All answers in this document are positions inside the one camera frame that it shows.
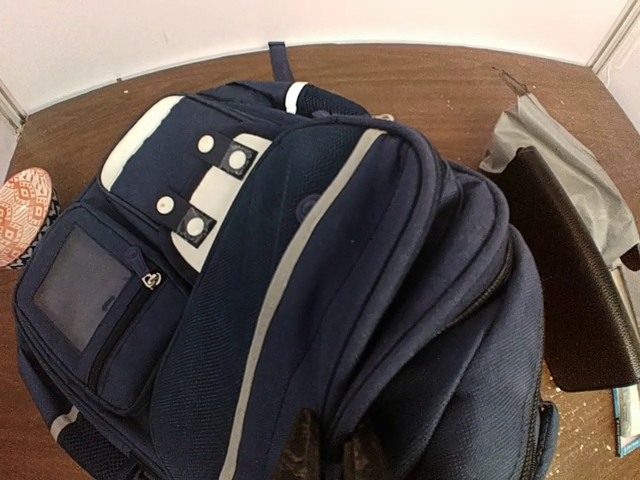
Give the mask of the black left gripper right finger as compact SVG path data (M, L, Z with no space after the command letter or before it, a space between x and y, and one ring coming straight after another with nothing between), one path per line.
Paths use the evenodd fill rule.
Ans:
M360 424L344 446L343 478L375 480L385 478L385 455L370 424Z

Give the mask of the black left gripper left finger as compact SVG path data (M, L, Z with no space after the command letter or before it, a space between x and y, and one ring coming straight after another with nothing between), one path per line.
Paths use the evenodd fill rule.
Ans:
M298 414L274 472L277 480L321 478L321 435L317 415L310 409Z

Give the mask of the navy blue student backpack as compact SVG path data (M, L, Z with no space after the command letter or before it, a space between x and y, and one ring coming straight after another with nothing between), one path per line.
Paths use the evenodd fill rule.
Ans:
M384 479L542 479L543 294L501 190L294 79L162 98L37 244L22 379L96 479L274 479L303 409L321 478L370 424Z

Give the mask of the Wuthering Heights book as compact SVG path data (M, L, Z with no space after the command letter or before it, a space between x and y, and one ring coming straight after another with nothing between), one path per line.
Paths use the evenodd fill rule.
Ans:
M614 338L626 355L639 356L639 271L617 259L605 275L604 299Z

